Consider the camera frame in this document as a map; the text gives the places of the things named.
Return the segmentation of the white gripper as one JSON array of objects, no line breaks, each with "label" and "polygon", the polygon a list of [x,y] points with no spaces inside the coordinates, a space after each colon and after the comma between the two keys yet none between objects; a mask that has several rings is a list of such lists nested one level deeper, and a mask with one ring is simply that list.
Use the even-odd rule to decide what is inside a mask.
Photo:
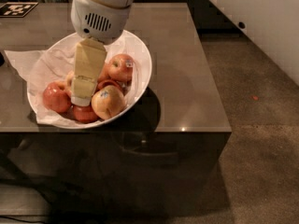
[{"label": "white gripper", "polygon": [[71,84],[74,105],[90,104],[107,57],[102,43],[111,44],[121,36],[130,9],[131,0],[72,1],[71,21],[77,34],[85,38],[76,46]]}]

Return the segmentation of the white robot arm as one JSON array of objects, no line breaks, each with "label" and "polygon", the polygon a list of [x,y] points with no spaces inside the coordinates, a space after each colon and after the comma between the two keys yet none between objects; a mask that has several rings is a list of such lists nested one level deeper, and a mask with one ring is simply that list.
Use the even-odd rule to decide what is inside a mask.
[{"label": "white robot arm", "polygon": [[[105,44],[121,36],[134,0],[73,0],[77,34]],[[208,0],[299,84],[299,0]]]}]

